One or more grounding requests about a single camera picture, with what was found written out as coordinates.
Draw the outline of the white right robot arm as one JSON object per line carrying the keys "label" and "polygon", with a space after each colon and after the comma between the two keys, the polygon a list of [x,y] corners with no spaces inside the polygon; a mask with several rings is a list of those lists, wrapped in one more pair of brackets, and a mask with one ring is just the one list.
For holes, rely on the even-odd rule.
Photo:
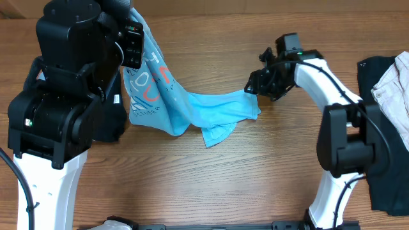
{"label": "white right robot arm", "polygon": [[250,74],[245,92],[275,102],[294,87],[302,88],[322,113],[316,145],[323,168],[316,197],[303,220],[274,221],[271,229],[360,229],[343,212],[358,181],[390,147],[380,131],[381,111],[364,102],[330,71],[317,50],[304,50],[296,33],[284,34],[259,55],[264,68]]}

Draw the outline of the light blue printed t-shirt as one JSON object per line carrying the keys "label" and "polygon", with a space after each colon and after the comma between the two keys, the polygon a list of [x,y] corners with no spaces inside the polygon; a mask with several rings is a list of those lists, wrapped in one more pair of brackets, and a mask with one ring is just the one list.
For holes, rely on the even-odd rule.
{"label": "light blue printed t-shirt", "polygon": [[180,136],[194,125],[201,129],[206,147],[211,148],[227,139],[238,122],[258,118],[257,96],[244,90],[224,95],[186,91],[168,69],[149,26],[135,8],[130,18],[140,22],[144,31],[141,67],[123,69],[131,124],[157,128],[172,136]]}

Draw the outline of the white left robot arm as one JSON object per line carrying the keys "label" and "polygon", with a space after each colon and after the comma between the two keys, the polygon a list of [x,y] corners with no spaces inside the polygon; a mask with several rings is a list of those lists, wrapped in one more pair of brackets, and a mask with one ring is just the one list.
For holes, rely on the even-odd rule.
{"label": "white left robot arm", "polygon": [[131,1],[52,0],[36,23],[41,55],[8,106],[4,161],[18,180],[19,229],[71,229],[75,197],[121,66],[139,68]]}

